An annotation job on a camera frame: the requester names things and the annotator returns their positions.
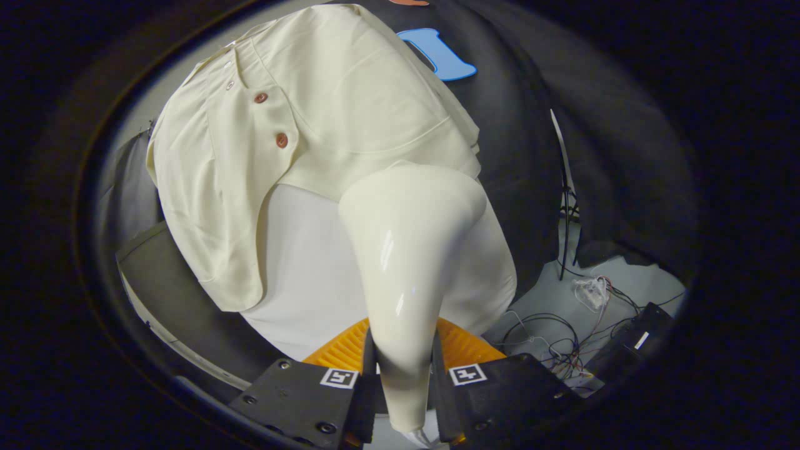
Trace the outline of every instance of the electronics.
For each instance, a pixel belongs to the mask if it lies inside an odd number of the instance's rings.
[[[618,382],[654,355],[666,339],[672,321],[658,305],[648,303],[639,316],[614,333],[584,370],[607,384]]]

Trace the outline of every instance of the screw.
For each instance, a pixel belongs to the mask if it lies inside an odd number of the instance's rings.
[[[336,426],[333,424],[328,424],[325,422],[320,422],[317,424],[317,430],[325,433],[325,434],[334,434],[336,433]]]

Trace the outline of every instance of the white mannequin arm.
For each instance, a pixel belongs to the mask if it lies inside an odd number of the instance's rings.
[[[354,183],[339,215],[362,276],[392,427],[425,423],[430,352],[453,261],[486,209],[471,177],[397,163]]]

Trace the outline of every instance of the cream shirt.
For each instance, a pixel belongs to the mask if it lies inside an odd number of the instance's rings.
[[[245,311],[268,283],[257,230],[277,184],[337,202],[399,159],[476,178],[477,152],[470,116],[388,26],[359,5],[320,5],[200,62],[167,101],[146,165],[200,284],[221,310]]]

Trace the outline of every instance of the brown button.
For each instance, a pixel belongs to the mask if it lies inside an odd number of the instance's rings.
[[[289,143],[289,138],[283,133],[278,133],[278,136],[275,138],[275,143],[278,144],[278,147],[286,147],[286,144]]]

